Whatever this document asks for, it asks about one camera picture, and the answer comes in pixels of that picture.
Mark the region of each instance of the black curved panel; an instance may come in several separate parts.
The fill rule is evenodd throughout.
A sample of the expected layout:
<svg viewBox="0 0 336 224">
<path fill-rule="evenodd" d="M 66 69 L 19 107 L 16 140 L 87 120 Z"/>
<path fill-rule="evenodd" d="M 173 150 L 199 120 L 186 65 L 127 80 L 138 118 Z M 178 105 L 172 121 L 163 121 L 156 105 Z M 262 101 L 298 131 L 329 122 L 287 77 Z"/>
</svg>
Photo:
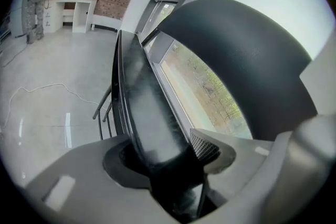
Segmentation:
<svg viewBox="0 0 336 224">
<path fill-rule="evenodd" d="M 129 139 L 117 144 L 106 152 L 103 167 L 115 182 L 125 188 L 151 189 L 150 180 L 142 171 L 142 163 L 133 151 Z"/>
<path fill-rule="evenodd" d="M 274 140 L 316 115 L 299 75 L 303 47 L 264 14 L 233 0 L 197 0 L 158 29 L 198 55 L 223 81 L 254 138 Z"/>
<path fill-rule="evenodd" d="M 118 72 L 114 75 L 118 74 L 119 79 L 120 117 L 150 180 L 152 195 L 178 221 L 197 219 L 208 189 L 203 167 L 178 125 L 135 34 L 119 31 L 117 62 Z M 107 156 L 111 171 L 125 171 L 113 164 L 113 157 Z M 127 177 L 118 178 L 130 186 L 134 182 Z M 142 177 L 141 187 L 147 184 L 146 177 Z"/>
</svg>

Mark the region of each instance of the metal grille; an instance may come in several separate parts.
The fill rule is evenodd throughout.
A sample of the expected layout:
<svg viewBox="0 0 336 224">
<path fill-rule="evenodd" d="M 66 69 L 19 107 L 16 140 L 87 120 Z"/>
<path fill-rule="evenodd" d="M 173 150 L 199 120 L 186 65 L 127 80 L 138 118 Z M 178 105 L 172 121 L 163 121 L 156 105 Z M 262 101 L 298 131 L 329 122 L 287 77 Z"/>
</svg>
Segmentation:
<svg viewBox="0 0 336 224">
<path fill-rule="evenodd" d="M 218 146 L 195 135 L 194 133 L 191 133 L 190 140 L 196 156 L 202 165 L 211 163 L 221 154 Z"/>
</svg>

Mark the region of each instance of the white cable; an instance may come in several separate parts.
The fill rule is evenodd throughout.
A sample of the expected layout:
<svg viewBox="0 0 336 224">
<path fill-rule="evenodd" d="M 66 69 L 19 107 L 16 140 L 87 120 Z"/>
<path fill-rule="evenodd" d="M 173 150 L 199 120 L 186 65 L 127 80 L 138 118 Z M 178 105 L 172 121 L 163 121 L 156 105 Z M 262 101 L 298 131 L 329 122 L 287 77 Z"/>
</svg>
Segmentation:
<svg viewBox="0 0 336 224">
<path fill-rule="evenodd" d="M 152 14 L 151 14 L 151 16 L 150 16 L 150 18 L 149 18 L 148 21 L 150 21 L 150 22 L 152 21 L 155 12 L 156 12 L 157 9 L 161 6 L 162 2 L 163 2 L 163 0 L 161 0 L 160 3 L 156 5 L 156 7 L 154 8 L 154 10 L 153 10 L 153 12 L 152 12 Z"/>
<path fill-rule="evenodd" d="M 47 88 L 47 87 L 51 87 L 51 86 L 55 86 L 55 85 L 62 85 L 62 86 L 64 86 L 68 92 L 70 92 L 70 93 L 76 95 L 80 100 L 84 101 L 85 103 L 91 103 L 91 104 L 99 105 L 99 104 L 96 103 L 96 102 L 91 102 L 91 101 L 88 101 L 88 100 L 83 99 L 83 98 L 80 97 L 77 93 L 70 91 L 70 90 L 69 90 L 63 83 L 48 84 L 48 85 L 44 85 L 44 86 L 42 86 L 42 87 L 38 87 L 38 88 L 36 88 L 36 89 L 33 89 L 33 90 L 31 90 L 31 91 L 27 90 L 27 89 L 24 88 L 24 87 L 20 87 L 20 88 L 18 88 L 18 89 L 14 92 L 14 94 L 12 95 L 12 97 L 11 97 L 10 100 L 9 100 L 8 114 L 7 114 L 7 117 L 6 117 L 5 124 L 4 124 L 4 125 L 1 125 L 1 128 L 6 128 L 6 126 L 7 126 L 7 123 L 8 123 L 8 120 L 9 120 L 9 116 L 10 116 L 10 111 L 11 111 L 12 99 L 13 99 L 13 97 L 17 94 L 17 92 L 18 92 L 20 89 L 23 89 L 23 90 L 25 90 L 26 92 L 33 92 L 33 91 L 36 91 L 36 90 L 38 90 L 38 89 L 43 89 L 43 88 Z"/>
</svg>

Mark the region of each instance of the concrete floor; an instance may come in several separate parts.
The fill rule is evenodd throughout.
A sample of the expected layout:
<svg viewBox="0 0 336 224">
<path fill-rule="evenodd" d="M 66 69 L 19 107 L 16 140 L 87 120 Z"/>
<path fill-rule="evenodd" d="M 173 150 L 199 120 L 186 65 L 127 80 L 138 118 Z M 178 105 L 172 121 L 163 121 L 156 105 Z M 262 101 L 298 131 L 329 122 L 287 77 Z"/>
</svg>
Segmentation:
<svg viewBox="0 0 336 224">
<path fill-rule="evenodd" d="M 116 33 L 111 31 L 73 34 L 71 27 L 64 27 L 27 47 L 0 68 L 1 125 L 8 114 L 9 100 L 19 87 L 32 90 L 63 83 L 83 99 L 99 103 L 111 81 L 115 40 Z M 2 41 L 1 66 L 25 48 L 25 41 L 25 37 L 10 36 Z M 1 156 L 13 181 L 24 187 L 71 148 L 100 140 L 98 121 L 92 119 L 96 107 L 62 85 L 32 93 L 19 90 L 0 137 Z M 102 127 L 107 138 L 107 124 Z M 115 135 L 113 120 L 111 127 Z"/>
</svg>

